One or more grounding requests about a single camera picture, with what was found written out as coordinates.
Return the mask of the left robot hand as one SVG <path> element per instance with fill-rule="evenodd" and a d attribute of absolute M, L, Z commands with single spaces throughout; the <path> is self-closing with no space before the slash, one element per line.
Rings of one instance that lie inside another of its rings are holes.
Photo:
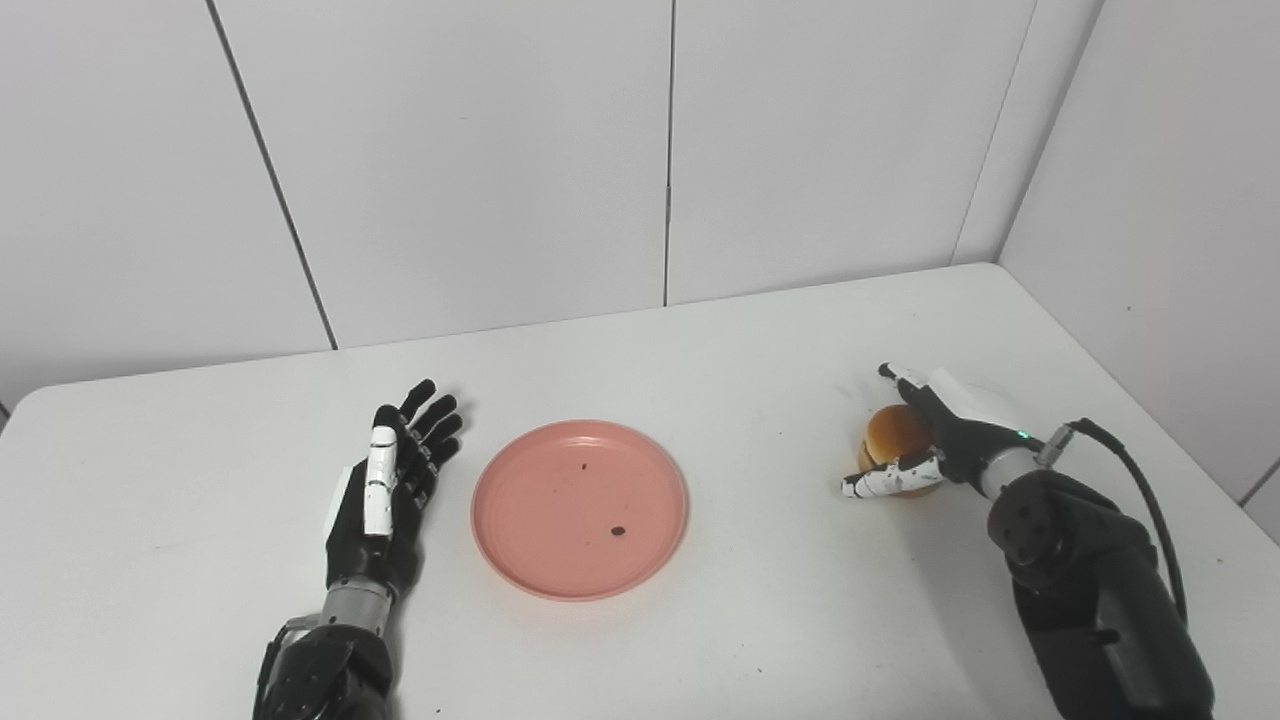
<path fill-rule="evenodd" d="M 430 378 L 376 410 L 367 454 L 349 470 L 328 533 L 328 588 L 372 582 L 399 598 L 413 587 L 426 507 L 460 451 L 462 427 L 460 401 Z"/>

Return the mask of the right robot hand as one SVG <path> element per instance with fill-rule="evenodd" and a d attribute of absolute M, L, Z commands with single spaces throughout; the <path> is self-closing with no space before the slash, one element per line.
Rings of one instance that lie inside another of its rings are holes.
<path fill-rule="evenodd" d="M 918 497 L 950 482 L 988 501 L 1039 468 L 1042 439 L 1012 418 L 996 392 L 938 368 L 916 375 L 883 363 L 901 402 L 876 413 L 859 447 L 861 469 L 840 482 L 846 498 Z"/>

